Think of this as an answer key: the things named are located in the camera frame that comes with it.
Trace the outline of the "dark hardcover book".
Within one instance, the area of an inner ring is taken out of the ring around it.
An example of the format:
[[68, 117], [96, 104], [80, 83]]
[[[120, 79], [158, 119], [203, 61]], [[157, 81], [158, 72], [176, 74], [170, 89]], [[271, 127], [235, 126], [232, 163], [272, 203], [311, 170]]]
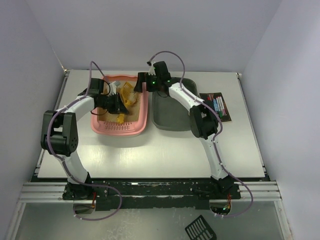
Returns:
[[211, 103], [213, 104], [214, 111], [218, 114], [222, 122], [232, 121], [227, 105], [225, 103], [225, 100], [221, 92], [199, 93], [199, 96], [203, 100], [211, 101]]

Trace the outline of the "green cap white marker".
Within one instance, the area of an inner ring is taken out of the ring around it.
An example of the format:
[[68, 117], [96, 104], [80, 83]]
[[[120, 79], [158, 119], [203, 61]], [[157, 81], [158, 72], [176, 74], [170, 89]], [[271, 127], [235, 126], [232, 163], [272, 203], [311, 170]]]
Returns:
[[220, 96], [216, 97], [216, 102], [217, 102], [217, 105], [218, 105], [218, 108], [219, 108], [220, 116], [223, 117], [225, 115], [225, 110], [224, 110], [223, 102], [221, 101], [221, 97]]

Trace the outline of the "light blue correction tape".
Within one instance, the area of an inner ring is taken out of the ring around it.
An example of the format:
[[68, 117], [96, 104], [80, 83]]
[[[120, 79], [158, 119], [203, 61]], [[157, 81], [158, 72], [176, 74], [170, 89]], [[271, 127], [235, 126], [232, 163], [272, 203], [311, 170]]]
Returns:
[[219, 112], [219, 107], [218, 107], [217, 100], [214, 98], [212, 100], [212, 103], [213, 103], [214, 111], [218, 113]]

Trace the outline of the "black slotted spatula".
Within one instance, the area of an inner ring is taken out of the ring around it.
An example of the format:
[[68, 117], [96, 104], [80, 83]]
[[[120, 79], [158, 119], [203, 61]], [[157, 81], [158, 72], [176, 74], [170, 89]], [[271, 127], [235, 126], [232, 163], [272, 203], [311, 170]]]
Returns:
[[217, 240], [216, 233], [202, 215], [193, 220], [184, 230], [190, 240]]

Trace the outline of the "aluminium frame rail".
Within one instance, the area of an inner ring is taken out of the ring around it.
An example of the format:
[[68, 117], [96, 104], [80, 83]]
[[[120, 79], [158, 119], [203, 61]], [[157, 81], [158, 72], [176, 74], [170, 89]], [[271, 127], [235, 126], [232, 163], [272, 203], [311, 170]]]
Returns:
[[[247, 186], [236, 184], [235, 189], [229, 190], [234, 201], [280, 201], [280, 190], [275, 181], [246, 182]], [[114, 185], [124, 198], [145, 200], [147, 197], [156, 199], [193, 197], [211, 202], [225, 202], [227, 196], [218, 196], [204, 183], [194, 182], [128, 182]], [[66, 192], [64, 182], [27, 182], [23, 185], [19, 200], [24, 203], [55, 203], [63, 201]]]

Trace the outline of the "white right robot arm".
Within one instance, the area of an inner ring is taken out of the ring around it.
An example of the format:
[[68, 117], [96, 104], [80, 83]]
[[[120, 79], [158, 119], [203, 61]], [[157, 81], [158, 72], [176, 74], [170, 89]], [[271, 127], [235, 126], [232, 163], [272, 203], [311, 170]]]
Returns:
[[141, 93], [143, 83], [147, 92], [163, 92], [168, 97], [178, 101], [189, 113], [190, 130], [200, 140], [210, 167], [209, 190], [200, 190], [202, 195], [213, 195], [220, 199], [230, 198], [236, 190], [235, 180], [226, 170], [219, 155], [217, 138], [220, 131], [219, 117], [214, 111], [214, 105], [209, 100], [203, 100], [188, 90], [183, 79], [174, 80], [164, 61], [148, 61], [148, 72], [139, 72], [136, 92]]

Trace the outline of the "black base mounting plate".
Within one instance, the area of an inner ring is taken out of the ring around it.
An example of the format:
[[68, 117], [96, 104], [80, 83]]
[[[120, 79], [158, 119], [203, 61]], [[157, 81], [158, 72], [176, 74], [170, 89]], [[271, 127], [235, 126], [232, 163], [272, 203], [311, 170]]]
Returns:
[[210, 178], [94, 178], [92, 186], [67, 183], [63, 200], [95, 200], [97, 211], [153, 208], [208, 210], [211, 200], [239, 200], [240, 187], [232, 179]]

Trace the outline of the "dark grey plastic tray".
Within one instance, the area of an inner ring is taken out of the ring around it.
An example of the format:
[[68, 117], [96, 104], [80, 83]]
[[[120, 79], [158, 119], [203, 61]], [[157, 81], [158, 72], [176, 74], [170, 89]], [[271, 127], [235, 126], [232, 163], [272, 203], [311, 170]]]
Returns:
[[160, 130], [184, 132], [191, 129], [188, 110], [168, 96], [166, 85], [152, 93], [151, 120]]

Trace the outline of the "yellow litter scoop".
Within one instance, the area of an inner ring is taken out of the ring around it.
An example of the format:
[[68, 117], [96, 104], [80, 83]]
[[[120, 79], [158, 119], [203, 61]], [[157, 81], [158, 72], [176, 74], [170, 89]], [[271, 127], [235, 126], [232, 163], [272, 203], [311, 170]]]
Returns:
[[134, 92], [134, 87], [126, 81], [119, 93], [124, 106], [127, 110], [130, 110], [138, 100], [138, 94]]

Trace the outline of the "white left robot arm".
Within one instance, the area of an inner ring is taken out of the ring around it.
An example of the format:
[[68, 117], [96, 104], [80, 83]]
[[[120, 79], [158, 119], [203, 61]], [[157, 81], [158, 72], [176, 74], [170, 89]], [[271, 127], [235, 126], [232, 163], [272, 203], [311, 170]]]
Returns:
[[71, 103], [43, 114], [40, 145], [59, 161], [67, 175], [62, 195], [65, 200], [84, 200], [94, 191], [91, 176], [77, 153], [77, 121], [96, 108], [111, 114], [127, 114], [129, 111], [117, 92], [119, 86], [119, 81], [109, 83], [104, 79], [92, 78], [89, 87]]

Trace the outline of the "pink litter box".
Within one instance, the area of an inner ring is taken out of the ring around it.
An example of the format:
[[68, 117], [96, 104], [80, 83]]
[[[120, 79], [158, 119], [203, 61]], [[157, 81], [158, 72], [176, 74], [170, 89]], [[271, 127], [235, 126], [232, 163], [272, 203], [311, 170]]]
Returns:
[[[137, 76], [132, 75], [106, 75], [103, 77], [105, 81], [103, 86], [103, 95], [106, 88], [110, 88], [109, 84], [114, 81], [119, 82], [129, 82], [133, 87], [135, 87], [137, 82]], [[137, 121], [129, 121], [123, 124], [117, 124], [114, 122], [106, 122], [98, 120], [98, 115], [95, 114], [96, 107], [91, 112], [91, 128], [94, 132], [101, 135], [112, 136], [112, 137], [128, 137], [136, 136], [140, 134], [146, 127], [148, 118], [148, 98], [149, 94], [146, 90], [146, 84], [143, 83], [143, 92], [140, 93], [140, 104], [139, 104], [139, 116]]]

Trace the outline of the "pink cap white marker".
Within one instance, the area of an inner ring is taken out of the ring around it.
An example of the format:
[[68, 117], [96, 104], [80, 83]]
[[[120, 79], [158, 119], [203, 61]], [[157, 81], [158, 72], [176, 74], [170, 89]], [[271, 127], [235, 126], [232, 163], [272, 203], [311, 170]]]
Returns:
[[227, 115], [227, 111], [224, 105], [224, 101], [223, 98], [220, 96], [219, 97], [219, 101], [220, 101], [220, 105], [221, 105], [221, 111], [223, 112], [223, 115], [226, 116]]

